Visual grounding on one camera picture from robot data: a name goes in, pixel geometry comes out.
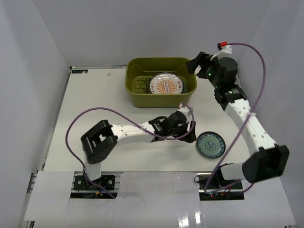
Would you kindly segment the left blue table label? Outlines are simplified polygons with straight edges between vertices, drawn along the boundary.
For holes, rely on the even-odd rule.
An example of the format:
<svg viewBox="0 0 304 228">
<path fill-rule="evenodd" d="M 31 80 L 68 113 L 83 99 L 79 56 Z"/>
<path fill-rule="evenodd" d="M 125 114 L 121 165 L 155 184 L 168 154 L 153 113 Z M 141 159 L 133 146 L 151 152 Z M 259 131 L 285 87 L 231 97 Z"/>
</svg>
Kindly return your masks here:
<svg viewBox="0 0 304 228">
<path fill-rule="evenodd" d="M 88 70 L 86 69 L 86 70 L 84 70 L 84 69 L 82 69 L 82 70 L 76 70 L 76 69 L 74 69 L 74 70 L 72 70 L 71 71 L 71 73 L 72 74 L 87 74 L 87 72 L 88 72 Z"/>
</svg>

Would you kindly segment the teal scalloped plate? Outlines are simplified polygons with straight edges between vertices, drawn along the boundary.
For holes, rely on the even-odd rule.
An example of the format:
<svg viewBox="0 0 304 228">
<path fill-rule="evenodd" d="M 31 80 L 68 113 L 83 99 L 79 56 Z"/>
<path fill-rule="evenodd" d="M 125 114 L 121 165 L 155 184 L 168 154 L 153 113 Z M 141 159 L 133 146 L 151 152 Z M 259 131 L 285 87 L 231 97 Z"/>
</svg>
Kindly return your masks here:
<svg viewBox="0 0 304 228">
<path fill-rule="evenodd" d="M 183 84 L 183 90 L 182 90 L 182 93 L 187 93 L 187 82 L 185 80 L 181 80 L 182 81 L 182 84 Z"/>
</svg>

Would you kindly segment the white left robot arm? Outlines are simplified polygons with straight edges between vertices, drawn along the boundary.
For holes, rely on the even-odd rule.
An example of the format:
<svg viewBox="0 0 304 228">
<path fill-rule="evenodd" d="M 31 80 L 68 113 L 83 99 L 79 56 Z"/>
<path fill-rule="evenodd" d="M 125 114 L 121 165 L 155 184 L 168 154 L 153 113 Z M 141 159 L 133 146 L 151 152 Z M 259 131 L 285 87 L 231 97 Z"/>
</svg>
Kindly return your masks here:
<svg viewBox="0 0 304 228">
<path fill-rule="evenodd" d="M 157 117 L 134 125 L 114 125 L 101 120 L 82 137 L 84 150 L 85 178 L 84 184 L 91 190 L 100 185 L 101 162 L 104 161 L 116 146 L 129 143 L 153 143 L 164 140 L 179 140 L 192 143 L 196 141 L 194 120 L 189 120 L 189 111 L 178 110 L 168 117 Z"/>
</svg>

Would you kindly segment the olive green plastic bin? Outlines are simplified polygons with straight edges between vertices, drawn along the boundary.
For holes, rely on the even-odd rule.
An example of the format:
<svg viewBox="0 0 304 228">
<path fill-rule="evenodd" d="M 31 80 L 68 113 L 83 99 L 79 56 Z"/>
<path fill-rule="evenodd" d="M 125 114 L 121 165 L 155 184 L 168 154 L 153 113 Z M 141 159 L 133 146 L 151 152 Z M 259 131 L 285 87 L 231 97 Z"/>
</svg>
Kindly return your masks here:
<svg viewBox="0 0 304 228">
<path fill-rule="evenodd" d="M 189 74 L 184 57 L 140 57 L 126 67 L 125 88 L 138 108 L 175 108 L 188 103 L 197 88 L 195 74 Z M 182 93 L 187 82 L 187 93 Z"/>
</svg>

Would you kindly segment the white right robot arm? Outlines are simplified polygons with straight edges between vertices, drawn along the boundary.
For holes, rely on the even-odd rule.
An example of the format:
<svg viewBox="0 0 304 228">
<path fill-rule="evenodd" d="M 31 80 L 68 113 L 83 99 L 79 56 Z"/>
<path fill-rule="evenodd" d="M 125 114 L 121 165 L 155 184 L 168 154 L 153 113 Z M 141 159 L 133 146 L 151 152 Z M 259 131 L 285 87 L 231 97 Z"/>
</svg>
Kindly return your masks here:
<svg viewBox="0 0 304 228">
<path fill-rule="evenodd" d="M 236 84 L 237 62 L 230 57 L 217 58 L 200 52 L 186 63 L 188 73 L 200 71 L 197 76 L 214 86 L 218 104 L 233 120 L 246 142 L 250 157 L 243 163 L 221 165 L 215 176 L 215 185 L 226 189 L 232 180 L 256 183 L 282 176 L 288 157 L 286 145 L 278 145 L 258 121 L 243 90 Z"/>
</svg>

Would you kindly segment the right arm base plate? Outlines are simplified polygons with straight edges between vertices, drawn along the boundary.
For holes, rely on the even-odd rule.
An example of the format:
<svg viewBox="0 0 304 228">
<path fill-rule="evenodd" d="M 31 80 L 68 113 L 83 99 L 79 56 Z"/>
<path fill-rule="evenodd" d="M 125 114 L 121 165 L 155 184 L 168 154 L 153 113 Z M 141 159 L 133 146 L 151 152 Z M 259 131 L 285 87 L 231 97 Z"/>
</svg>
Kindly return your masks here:
<svg viewBox="0 0 304 228">
<path fill-rule="evenodd" d="M 204 187 L 209 178 L 208 173 L 198 173 L 194 177 L 194 182 L 198 184 L 200 201 L 232 201 L 244 200 L 243 185 L 237 180 L 222 180 L 214 176 L 207 188 Z"/>
</svg>

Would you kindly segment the small blue white plate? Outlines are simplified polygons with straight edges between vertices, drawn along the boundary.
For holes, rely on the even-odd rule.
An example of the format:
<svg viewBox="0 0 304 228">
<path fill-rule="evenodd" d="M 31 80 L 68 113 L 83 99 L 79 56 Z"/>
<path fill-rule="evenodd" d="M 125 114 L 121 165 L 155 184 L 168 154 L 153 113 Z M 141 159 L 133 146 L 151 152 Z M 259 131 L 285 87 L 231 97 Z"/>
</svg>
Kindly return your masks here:
<svg viewBox="0 0 304 228">
<path fill-rule="evenodd" d="M 224 139 L 215 132 L 203 132 L 196 140 L 196 148 L 198 152 L 209 159 L 221 157 L 226 150 Z"/>
</svg>

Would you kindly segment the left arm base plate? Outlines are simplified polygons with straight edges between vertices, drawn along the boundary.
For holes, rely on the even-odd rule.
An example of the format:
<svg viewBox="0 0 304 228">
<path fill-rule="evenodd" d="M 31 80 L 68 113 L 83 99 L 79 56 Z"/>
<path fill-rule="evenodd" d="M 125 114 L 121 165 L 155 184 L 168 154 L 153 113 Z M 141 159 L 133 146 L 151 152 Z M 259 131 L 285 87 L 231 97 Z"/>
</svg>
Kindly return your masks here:
<svg viewBox="0 0 304 228">
<path fill-rule="evenodd" d="M 119 178 L 115 175 L 101 175 L 92 184 L 83 174 L 76 174 L 70 193 L 71 199 L 115 199 L 119 189 Z"/>
</svg>

